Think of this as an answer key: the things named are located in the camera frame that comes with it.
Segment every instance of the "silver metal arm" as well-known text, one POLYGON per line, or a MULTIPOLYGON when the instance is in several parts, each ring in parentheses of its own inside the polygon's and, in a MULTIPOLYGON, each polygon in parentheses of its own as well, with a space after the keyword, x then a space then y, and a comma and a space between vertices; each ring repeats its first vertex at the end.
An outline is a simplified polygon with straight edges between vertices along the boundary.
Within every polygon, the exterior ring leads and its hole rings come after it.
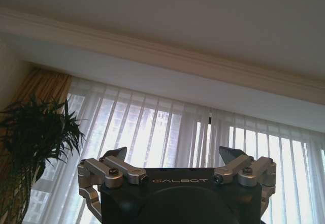
POLYGON ((79 195, 86 199, 88 209, 102 222, 101 203, 94 185, 105 185, 109 188, 123 184, 123 174, 111 169, 94 158, 82 160, 78 165, 79 195))
POLYGON ((220 183, 231 183, 233 181, 233 176, 237 175, 241 169, 250 166, 250 164, 251 159, 249 156, 240 155, 224 167, 215 168, 214 176, 220 178, 220 183))
POLYGON ((93 188, 104 183, 108 188, 120 187, 123 184, 123 176, 131 184, 141 184, 147 179, 143 168, 136 168, 114 156, 84 159, 78 165, 79 195, 86 199, 88 209, 102 222, 101 203, 97 191, 93 188))
POLYGON ((269 199, 275 193, 276 164, 271 158, 261 157, 254 161, 252 157, 240 155, 224 167, 214 169, 214 178, 218 184, 232 182, 238 174, 238 182, 245 187, 262 186, 261 216, 269 205, 269 199))
POLYGON ((133 167, 114 156, 108 156, 104 158, 103 163, 106 166, 117 168, 123 173, 123 175, 127 178, 128 182, 131 184, 139 185, 147 180, 146 170, 144 170, 143 168, 133 167))

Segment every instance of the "white ceiling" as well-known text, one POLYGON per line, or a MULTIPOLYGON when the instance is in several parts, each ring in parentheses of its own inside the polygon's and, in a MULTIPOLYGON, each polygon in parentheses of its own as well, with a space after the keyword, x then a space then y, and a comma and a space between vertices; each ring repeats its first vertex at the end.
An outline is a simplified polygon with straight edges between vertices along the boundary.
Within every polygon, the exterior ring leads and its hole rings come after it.
POLYGON ((0 0, 62 21, 325 78, 325 0, 0 0))
POLYGON ((20 57, 69 74, 325 132, 325 106, 135 61, 0 33, 20 57))

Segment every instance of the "palm plant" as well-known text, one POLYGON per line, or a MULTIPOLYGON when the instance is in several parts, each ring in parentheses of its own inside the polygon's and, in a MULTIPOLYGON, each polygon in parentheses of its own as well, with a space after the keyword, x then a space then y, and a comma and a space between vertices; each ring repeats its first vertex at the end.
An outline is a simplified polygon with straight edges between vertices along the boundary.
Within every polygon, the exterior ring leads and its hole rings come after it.
POLYGON ((69 114, 68 102, 38 101, 32 96, 27 103, 11 104, 0 122, 4 132, 0 140, 9 154, 9 174, 0 185, 6 199, 0 204, 0 218, 7 223, 21 223, 28 207, 30 189, 45 169, 45 161, 68 159, 67 152, 79 150, 84 135, 79 130, 74 112, 69 114))

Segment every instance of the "white sheer curtain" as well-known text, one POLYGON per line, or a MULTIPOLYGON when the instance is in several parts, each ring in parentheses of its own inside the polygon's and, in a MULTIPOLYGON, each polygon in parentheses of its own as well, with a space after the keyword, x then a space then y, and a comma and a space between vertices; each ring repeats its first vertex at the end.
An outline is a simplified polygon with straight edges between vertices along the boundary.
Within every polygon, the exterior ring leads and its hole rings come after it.
POLYGON ((75 78, 69 94, 86 142, 68 164, 47 166, 24 223, 98 223, 78 194, 77 164, 127 146, 139 167, 216 167, 220 145, 277 163, 266 223, 323 223, 324 134, 75 78))

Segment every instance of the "crown molding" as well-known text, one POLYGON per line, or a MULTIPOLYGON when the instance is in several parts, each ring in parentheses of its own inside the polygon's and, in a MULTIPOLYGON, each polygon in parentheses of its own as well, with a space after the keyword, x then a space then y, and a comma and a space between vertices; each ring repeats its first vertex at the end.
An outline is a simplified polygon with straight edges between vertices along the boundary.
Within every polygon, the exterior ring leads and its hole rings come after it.
POLYGON ((325 105, 325 81, 0 8, 0 31, 325 105))

